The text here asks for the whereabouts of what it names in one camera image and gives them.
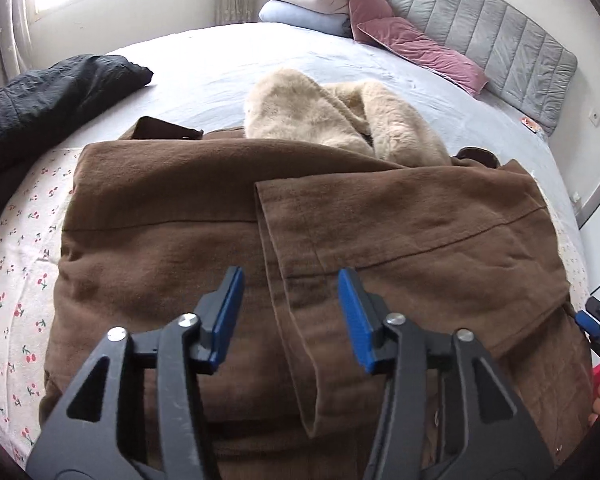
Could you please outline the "brown coat with fur collar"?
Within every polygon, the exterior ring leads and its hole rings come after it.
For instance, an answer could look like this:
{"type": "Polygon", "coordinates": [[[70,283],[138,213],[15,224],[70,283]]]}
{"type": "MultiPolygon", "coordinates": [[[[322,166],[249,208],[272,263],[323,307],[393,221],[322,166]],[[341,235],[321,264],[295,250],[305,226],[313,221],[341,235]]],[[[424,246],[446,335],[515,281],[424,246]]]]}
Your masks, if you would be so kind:
{"type": "Polygon", "coordinates": [[[61,234],[42,430],[110,328],[158,330],[244,272],[230,348],[198,386],[217,479],[367,479],[386,378],[355,357],[338,295],[352,269],[430,332],[475,333],[532,404],[591,382],[557,234],[518,160],[463,150],[398,165],[330,141],[202,134],[142,118],[88,144],[61,234]]]}

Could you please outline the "cherry print bed sheet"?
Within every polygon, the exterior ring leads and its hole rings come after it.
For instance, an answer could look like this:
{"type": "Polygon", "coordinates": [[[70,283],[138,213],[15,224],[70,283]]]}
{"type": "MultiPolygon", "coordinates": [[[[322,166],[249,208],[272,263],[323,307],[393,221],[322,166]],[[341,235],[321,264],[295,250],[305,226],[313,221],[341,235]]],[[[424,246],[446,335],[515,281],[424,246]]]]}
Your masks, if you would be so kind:
{"type": "MultiPolygon", "coordinates": [[[[40,434],[38,406],[45,393],[43,366],[54,319],[60,229],[72,195],[73,174],[83,148],[54,148],[43,155],[16,188],[0,214],[0,445],[23,469],[40,434]]],[[[530,170],[557,234],[574,307],[583,307],[586,270],[574,215],[557,191],[541,183],[543,168],[530,170]]],[[[543,436],[556,458],[573,451],[586,433],[590,378],[559,392],[555,386],[532,404],[536,422],[549,422],[543,436]]]]}

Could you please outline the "small orange card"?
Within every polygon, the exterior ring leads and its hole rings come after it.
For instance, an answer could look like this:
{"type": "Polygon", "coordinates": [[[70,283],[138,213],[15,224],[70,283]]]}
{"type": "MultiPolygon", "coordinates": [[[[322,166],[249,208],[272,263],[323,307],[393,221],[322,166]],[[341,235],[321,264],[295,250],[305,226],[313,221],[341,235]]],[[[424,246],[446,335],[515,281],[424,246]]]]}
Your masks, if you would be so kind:
{"type": "Polygon", "coordinates": [[[520,122],[526,128],[528,128],[530,131],[534,132],[535,134],[539,134],[542,132],[542,128],[534,120],[530,119],[529,117],[521,117],[520,122]]]}

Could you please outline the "grey padded headboard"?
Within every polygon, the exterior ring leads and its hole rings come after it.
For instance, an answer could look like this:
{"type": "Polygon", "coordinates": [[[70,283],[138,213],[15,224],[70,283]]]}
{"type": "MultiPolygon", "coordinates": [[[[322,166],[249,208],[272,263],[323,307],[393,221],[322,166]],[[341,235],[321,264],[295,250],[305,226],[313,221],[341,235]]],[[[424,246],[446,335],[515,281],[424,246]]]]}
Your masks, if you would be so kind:
{"type": "Polygon", "coordinates": [[[505,0],[387,0],[400,18],[486,73],[486,88],[555,131],[577,57],[505,0]]]}

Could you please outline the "black quilted jacket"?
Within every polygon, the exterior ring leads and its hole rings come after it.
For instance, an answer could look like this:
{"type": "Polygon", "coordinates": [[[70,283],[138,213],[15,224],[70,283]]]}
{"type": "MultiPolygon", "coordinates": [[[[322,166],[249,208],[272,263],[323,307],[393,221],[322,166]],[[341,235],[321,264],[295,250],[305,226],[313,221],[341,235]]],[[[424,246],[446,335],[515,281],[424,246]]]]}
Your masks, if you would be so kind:
{"type": "Polygon", "coordinates": [[[42,155],[151,79],[124,56],[80,54],[0,88],[0,214],[42,155]]]}

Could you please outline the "light grey bed cover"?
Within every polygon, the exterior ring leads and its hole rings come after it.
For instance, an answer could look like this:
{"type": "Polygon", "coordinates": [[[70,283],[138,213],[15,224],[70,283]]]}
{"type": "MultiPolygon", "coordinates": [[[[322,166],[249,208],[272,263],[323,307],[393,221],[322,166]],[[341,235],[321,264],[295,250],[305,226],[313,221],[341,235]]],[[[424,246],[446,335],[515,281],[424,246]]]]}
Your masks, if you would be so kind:
{"type": "Polygon", "coordinates": [[[211,132],[244,121],[248,93],[269,74],[290,68],[319,82],[373,79],[412,104],[449,153],[465,146],[516,159],[539,182],[558,218],[577,229],[577,218],[547,142],[493,94],[478,98],[452,82],[382,49],[283,24],[241,24],[180,32],[119,49],[151,70],[150,84],[79,128],[65,148],[120,138],[150,116],[211,132]]]}

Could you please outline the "pink velvet pillow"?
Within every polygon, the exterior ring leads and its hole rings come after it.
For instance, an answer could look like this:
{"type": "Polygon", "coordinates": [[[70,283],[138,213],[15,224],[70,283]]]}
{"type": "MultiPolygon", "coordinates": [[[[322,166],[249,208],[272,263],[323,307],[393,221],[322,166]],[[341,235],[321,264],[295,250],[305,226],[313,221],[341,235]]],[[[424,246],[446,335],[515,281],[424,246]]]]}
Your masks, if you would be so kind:
{"type": "Polygon", "coordinates": [[[348,0],[353,39],[383,47],[430,70],[476,98],[488,83],[483,69],[460,54],[426,36],[406,18],[393,14],[387,0],[348,0]]]}

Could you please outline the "left grey curtain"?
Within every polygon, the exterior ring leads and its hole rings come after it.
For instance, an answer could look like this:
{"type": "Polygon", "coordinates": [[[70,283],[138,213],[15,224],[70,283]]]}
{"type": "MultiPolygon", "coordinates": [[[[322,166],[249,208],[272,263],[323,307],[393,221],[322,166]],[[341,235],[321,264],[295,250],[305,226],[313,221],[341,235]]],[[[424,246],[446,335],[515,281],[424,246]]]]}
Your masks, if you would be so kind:
{"type": "Polygon", "coordinates": [[[0,0],[0,88],[31,68],[27,0],[0,0]]]}

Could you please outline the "light blue pillow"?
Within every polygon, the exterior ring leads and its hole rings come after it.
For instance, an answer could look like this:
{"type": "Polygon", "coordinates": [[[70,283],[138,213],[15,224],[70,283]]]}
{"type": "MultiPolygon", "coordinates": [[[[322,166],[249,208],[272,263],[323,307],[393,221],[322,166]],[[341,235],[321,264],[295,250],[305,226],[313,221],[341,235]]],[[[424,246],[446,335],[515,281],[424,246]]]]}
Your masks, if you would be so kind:
{"type": "Polygon", "coordinates": [[[280,23],[324,32],[324,34],[352,37],[348,14],[323,14],[279,0],[270,0],[259,11],[262,23],[280,23]]]}

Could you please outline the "white wall socket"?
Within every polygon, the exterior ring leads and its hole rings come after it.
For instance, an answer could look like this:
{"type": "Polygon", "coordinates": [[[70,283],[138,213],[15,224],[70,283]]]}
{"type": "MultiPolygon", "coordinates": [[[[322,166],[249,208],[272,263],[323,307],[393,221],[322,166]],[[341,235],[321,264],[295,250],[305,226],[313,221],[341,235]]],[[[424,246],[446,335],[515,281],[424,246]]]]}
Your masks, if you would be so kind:
{"type": "Polygon", "coordinates": [[[588,120],[594,127],[598,127],[600,125],[600,114],[596,110],[591,110],[590,114],[588,114],[588,120]]]}

